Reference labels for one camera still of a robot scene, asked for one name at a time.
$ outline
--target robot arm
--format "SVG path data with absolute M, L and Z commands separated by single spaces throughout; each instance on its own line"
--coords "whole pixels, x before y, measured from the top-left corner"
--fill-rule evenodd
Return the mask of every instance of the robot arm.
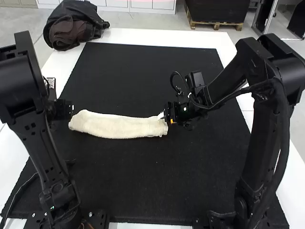
M 168 123 L 187 127 L 190 120 L 206 116 L 229 99 L 252 93 L 253 128 L 244 169 L 235 189 L 236 214 L 230 224 L 236 229 L 262 228 L 260 221 L 284 175 L 289 121 L 305 88 L 305 61 L 274 34 L 263 35 L 257 41 L 241 39 L 236 49 L 234 59 L 209 84 L 201 72 L 192 72 L 185 78 L 173 72 L 171 85 L 178 101 L 164 106 L 164 118 Z M 186 91 L 173 84 L 176 75 L 182 78 Z M 249 86 L 241 88 L 246 82 Z M 210 217 L 211 228 L 228 226 L 227 219 L 218 215 Z
M 50 83 L 41 75 L 30 33 L 16 33 L 15 40 L 16 45 L 0 49 L 0 118 L 29 152 L 50 227 L 78 228 L 80 197 L 49 129 L 50 121 L 71 118 L 73 106 L 65 100 L 49 100 Z

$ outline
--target white towel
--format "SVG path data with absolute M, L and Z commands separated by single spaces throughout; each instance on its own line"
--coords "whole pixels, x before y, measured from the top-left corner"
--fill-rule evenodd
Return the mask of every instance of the white towel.
M 126 139 L 167 135 L 168 126 L 157 116 L 135 118 L 82 110 L 69 122 L 69 129 L 103 138 Z

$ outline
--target floor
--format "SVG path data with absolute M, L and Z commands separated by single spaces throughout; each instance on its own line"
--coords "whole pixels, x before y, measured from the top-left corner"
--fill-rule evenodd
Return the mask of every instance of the floor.
M 0 7 L 0 47 L 14 43 L 13 34 L 18 31 L 29 30 L 34 42 L 36 54 L 42 67 L 49 58 L 52 49 L 47 46 L 42 37 L 42 30 L 52 10 L 1 8 Z M 177 1 L 177 12 L 175 15 L 108 12 L 100 11 L 99 15 L 109 21 L 113 28 L 137 28 L 137 29 L 161 29 L 161 30 L 191 30 L 186 18 L 182 0 Z M 287 29 L 288 13 L 277 13 L 273 18 L 269 32 L 275 33 L 280 38 L 295 38 Z M 237 32 L 231 26 L 221 26 L 220 31 L 229 34 L 232 41 L 236 43 L 240 38 L 253 36 L 257 38 L 251 29 L 254 12 L 248 12 L 244 27 Z M 210 26 L 197 27 L 196 31 L 213 31 Z M 305 41 L 286 41 L 293 49 L 305 58 Z M 305 161 L 305 95 L 300 104 L 295 108 L 291 119 L 291 139 Z

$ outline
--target cable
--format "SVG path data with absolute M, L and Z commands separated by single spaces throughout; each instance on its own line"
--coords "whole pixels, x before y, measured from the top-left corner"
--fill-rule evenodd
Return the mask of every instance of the cable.
M 75 161 L 76 159 L 73 159 L 73 160 L 65 160 L 67 166 L 73 166 L 75 164 Z M 1 220 L 1 223 L 0 223 L 0 229 L 4 229 L 5 227 L 5 224 L 6 224 L 6 220 L 9 216 L 9 214 L 11 213 L 12 209 L 13 209 L 13 206 L 16 202 L 19 201 L 20 198 L 16 198 L 17 195 L 23 190 L 26 190 L 28 188 L 28 186 L 38 178 L 38 173 L 34 173 L 33 176 L 30 177 L 30 179 L 28 179 L 26 182 L 24 182 L 20 187 L 19 189 L 17 190 L 17 192 L 15 193 L 14 197 L 13 197 L 13 200 L 11 201 L 10 203 L 10 206 L 9 206 L 9 209 L 7 210 L 6 214 L 5 214 L 5 217 L 2 218 Z
M 181 88 L 179 88 L 178 86 L 175 86 L 175 85 L 173 84 L 173 78 L 174 78 L 176 75 L 180 76 L 180 78 L 182 79 L 182 82 L 183 82 L 183 84 L 184 84 L 184 86 L 185 86 L 185 88 L 186 88 L 186 90 L 187 90 L 187 92 L 188 92 L 188 85 L 186 84 L 186 82 L 185 82 L 185 80 L 183 79 L 183 77 L 181 76 L 181 74 L 180 74 L 179 72 L 177 72 L 177 71 L 172 72 L 171 77 L 170 77 L 170 83 L 171 83 L 172 88 L 173 88 L 178 94 L 183 94 L 183 91 L 181 91 Z
M 6 220 L 12 210 L 12 206 L 15 204 L 15 198 L 16 196 L 19 194 L 19 192 L 22 190 L 22 189 L 26 189 L 28 187 L 28 185 L 30 185 L 38 176 L 38 173 L 34 173 L 33 176 L 31 176 L 30 179 L 28 179 L 26 182 L 24 182 L 23 185 L 21 185 L 19 187 L 19 189 L 17 190 L 17 192 L 15 193 L 14 197 L 13 197 L 13 200 L 11 201 L 11 204 L 10 204 L 10 207 L 8 209 L 8 211 L 6 212 L 5 216 L 3 217 L 3 219 L 1 220 L 1 223 L 0 223 L 0 229 L 4 229 L 5 227 L 5 224 L 6 224 Z
M 254 92 L 256 89 L 262 90 L 262 87 L 270 85 L 270 84 L 271 84 L 271 81 L 266 80 L 266 81 L 263 81 L 263 82 L 260 82 L 260 83 L 253 84 L 253 85 L 248 86 L 248 87 L 241 88 L 240 90 L 238 90 L 236 92 L 228 94 L 227 96 L 225 96 L 224 98 L 219 100 L 217 103 L 213 104 L 212 106 L 205 106 L 205 105 L 197 103 L 195 101 L 195 98 L 194 98 L 193 94 L 191 94 L 191 93 L 189 94 L 189 98 L 190 98 L 190 101 L 192 102 L 192 104 L 194 104 L 195 106 L 197 106 L 201 109 L 205 109 L 205 110 L 212 110 L 213 108 L 217 107 L 220 104 L 223 105 L 225 102 L 227 102 L 228 100 L 230 100 L 232 98 L 235 98 L 235 97 L 237 97 L 241 94 Z
M 260 204 L 258 205 L 256 211 L 253 213 L 251 217 L 248 229 L 253 229 L 257 223 L 262 218 L 262 215 L 266 211 L 267 207 L 270 205 L 271 200 L 273 199 L 274 195 L 276 194 L 276 190 L 279 187 L 282 178 L 284 176 L 288 156 L 289 156 L 289 144 L 290 144 L 290 115 L 289 115 L 289 108 L 287 103 L 287 97 L 285 94 L 285 88 L 283 83 L 280 79 L 274 78 L 273 85 L 277 94 L 277 101 L 279 103 L 280 110 L 280 120 L 282 122 L 282 136 L 281 136 L 281 152 L 278 158 L 278 162 L 276 165 L 276 170 L 272 177 L 267 190 L 263 194 Z

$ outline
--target black cloth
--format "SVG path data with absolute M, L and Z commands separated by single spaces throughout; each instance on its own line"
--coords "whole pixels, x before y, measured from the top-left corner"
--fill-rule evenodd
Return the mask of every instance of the black cloth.
M 110 24 L 97 14 L 97 6 L 89 1 L 64 0 L 52 12 L 43 29 L 48 46 L 66 51 L 100 38 Z
M 149 117 L 177 99 L 169 82 L 172 71 L 186 75 L 201 70 L 210 82 L 222 69 L 214 49 L 89 42 L 61 98 L 73 101 L 75 113 L 88 109 Z M 174 83 L 183 88 L 179 77 Z M 64 159 L 76 158 L 70 173 L 84 208 L 103 208 L 112 221 L 186 225 L 208 210 L 234 211 L 235 184 L 250 137 L 236 99 L 210 112 L 193 131 L 172 125 L 161 138 L 103 139 L 71 131 L 68 122 L 56 126 L 52 135 L 59 152 Z M 28 161 L 12 195 L 34 171 Z M 27 217 L 39 210 L 39 192 L 37 180 L 11 216 Z M 286 228 L 276 197 L 271 211 L 271 224 Z

